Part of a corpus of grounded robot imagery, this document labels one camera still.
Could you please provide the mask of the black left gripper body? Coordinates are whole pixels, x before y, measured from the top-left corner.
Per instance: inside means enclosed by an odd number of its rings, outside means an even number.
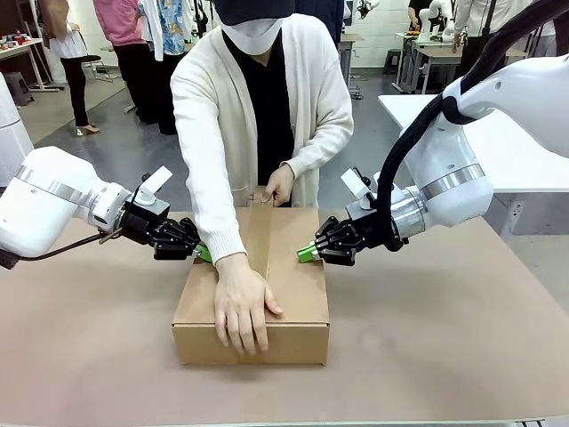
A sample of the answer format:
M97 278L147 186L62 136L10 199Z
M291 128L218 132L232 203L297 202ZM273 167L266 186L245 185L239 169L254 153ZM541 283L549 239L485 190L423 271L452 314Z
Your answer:
M120 236L141 245L156 246L168 237L164 233L169 224L170 204L157 199L152 205L140 205L129 197L123 205Z

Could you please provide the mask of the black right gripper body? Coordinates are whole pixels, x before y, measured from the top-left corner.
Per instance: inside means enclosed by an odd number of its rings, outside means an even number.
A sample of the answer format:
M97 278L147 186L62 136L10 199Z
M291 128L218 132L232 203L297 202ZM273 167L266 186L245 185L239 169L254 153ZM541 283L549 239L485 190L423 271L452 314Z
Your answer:
M349 223L349 263L355 263L356 255L365 249L384 246L390 252L397 252L404 245L392 217L371 212L359 218L350 217Z

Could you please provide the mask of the person's left hand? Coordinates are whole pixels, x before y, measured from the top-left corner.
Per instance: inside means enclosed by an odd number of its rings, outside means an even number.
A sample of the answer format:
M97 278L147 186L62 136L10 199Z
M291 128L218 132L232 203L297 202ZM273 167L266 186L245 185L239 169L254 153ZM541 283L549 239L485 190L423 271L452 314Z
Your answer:
M269 177L268 184L263 192L264 203L273 202L273 206L280 207L290 202L294 184L294 172L287 163L282 163Z

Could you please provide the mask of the person's right hand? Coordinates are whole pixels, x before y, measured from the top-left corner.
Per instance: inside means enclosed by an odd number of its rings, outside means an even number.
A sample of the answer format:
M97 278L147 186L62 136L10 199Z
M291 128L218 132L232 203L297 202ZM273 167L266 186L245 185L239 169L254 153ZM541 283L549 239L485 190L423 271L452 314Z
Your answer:
M219 340L240 354L268 350L266 312L284 313L268 282L250 267L244 253L218 260L215 268L214 316Z

